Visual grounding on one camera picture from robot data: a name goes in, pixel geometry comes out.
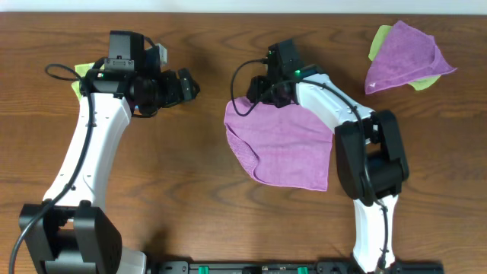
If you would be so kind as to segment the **purple microfiber cloth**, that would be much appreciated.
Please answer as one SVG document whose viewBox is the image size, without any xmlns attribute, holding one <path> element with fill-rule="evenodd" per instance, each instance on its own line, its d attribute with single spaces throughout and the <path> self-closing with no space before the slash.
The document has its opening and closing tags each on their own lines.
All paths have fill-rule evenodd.
<svg viewBox="0 0 487 274">
<path fill-rule="evenodd" d="M 249 176 L 270 186 L 314 191 L 328 189 L 333 132 L 313 113 L 296 104 L 283 108 L 229 101 L 224 115 L 228 144 Z"/>
</svg>

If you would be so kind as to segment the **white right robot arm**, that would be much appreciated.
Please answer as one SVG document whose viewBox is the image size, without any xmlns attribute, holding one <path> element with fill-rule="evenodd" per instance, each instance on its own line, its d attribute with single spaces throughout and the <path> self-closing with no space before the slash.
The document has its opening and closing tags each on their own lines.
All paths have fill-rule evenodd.
<svg viewBox="0 0 487 274">
<path fill-rule="evenodd" d="M 409 177 L 392 112 L 362 106 L 315 65 L 290 71 L 272 67 L 252 78 L 247 98 L 253 105 L 297 104 L 334 132 L 339 182 L 355 207 L 353 259 L 363 273 L 389 272 L 396 261 L 393 213 Z"/>
</svg>

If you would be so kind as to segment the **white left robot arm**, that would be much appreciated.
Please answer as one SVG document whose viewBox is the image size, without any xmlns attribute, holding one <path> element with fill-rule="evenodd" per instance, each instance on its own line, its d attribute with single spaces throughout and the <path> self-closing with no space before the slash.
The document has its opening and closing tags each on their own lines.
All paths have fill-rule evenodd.
<svg viewBox="0 0 487 274">
<path fill-rule="evenodd" d="M 146 273 L 147 256 L 123 245 L 105 212 L 107 183 L 119 141 L 131 119 L 196 98 L 189 71 L 166 69 L 167 51 L 132 31 L 110 33 L 108 55 L 85 73 L 69 72 L 78 86 L 79 115 L 62 166 L 39 204 L 19 216 L 38 273 Z"/>
</svg>

